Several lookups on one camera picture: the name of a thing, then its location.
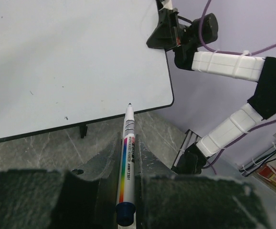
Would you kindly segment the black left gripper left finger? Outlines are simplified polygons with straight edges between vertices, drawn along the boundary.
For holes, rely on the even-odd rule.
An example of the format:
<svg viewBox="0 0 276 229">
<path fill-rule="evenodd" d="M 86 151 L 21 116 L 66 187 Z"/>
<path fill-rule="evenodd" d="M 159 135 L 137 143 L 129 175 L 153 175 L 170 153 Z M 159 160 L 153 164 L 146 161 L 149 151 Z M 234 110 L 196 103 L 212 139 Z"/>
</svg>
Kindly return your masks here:
<svg viewBox="0 0 276 229">
<path fill-rule="evenodd" d="M 0 229 L 115 229 L 121 134 L 73 170 L 0 171 Z"/>
</svg>

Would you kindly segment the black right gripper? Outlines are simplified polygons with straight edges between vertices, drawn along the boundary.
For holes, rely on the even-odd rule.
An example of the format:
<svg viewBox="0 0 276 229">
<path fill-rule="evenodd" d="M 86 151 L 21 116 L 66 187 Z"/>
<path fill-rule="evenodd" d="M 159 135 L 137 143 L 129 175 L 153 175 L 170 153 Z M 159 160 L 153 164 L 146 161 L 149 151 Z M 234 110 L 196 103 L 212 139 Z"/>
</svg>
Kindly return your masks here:
<svg viewBox="0 0 276 229">
<path fill-rule="evenodd" d="M 159 22 L 146 44 L 151 49 L 174 50 L 198 42 L 199 20 L 191 21 L 179 15 L 176 8 L 159 11 Z"/>
</svg>

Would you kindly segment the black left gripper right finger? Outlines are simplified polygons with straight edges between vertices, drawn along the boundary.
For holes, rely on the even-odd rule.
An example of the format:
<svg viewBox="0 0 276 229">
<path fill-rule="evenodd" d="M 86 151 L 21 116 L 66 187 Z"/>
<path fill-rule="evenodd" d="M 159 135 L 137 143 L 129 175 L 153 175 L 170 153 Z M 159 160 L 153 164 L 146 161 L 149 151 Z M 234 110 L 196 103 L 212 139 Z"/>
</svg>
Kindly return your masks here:
<svg viewBox="0 0 276 229">
<path fill-rule="evenodd" d="M 144 142 L 135 144 L 138 229 L 267 229 L 255 188 L 231 177 L 178 175 Z"/>
</svg>

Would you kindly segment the white whiteboard marker pen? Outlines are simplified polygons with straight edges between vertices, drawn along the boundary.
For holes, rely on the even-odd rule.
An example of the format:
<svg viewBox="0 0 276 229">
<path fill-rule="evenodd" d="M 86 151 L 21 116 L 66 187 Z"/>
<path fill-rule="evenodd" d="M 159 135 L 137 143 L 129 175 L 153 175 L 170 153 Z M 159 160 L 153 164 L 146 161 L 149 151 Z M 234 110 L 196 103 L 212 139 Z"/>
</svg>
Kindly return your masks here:
<svg viewBox="0 0 276 229">
<path fill-rule="evenodd" d="M 129 104 L 123 124 L 116 200 L 117 224 L 123 227 L 132 225 L 135 212 L 135 119 L 132 104 Z"/>
</svg>

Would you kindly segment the white whiteboard black frame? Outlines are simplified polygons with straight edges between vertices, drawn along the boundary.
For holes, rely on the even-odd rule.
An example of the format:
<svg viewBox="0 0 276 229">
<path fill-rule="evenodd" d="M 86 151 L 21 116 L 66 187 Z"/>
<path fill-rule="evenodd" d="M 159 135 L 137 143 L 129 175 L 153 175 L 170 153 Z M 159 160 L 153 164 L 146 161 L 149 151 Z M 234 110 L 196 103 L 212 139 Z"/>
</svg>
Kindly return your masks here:
<svg viewBox="0 0 276 229">
<path fill-rule="evenodd" d="M 174 102 L 154 0 L 0 0 L 0 142 Z"/>
</svg>

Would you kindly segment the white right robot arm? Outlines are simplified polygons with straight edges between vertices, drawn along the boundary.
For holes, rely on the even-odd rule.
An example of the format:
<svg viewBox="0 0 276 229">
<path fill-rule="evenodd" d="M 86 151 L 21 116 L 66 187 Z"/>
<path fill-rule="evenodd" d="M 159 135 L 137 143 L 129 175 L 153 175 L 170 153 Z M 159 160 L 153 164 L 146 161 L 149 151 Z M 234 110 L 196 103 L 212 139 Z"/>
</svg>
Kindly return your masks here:
<svg viewBox="0 0 276 229">
<path fill-rule="evenodd" d="M 199 174 L 228 147 L 276 114 L 276 57 L 209 47 L 219 37 L 212 13 L 184 24 L 176 9 L 161 9 L 147 46 L 170 52 L 174 104 L 166 117 L 200 135 L 185 140 L 172 164 Z"/>
</svg>

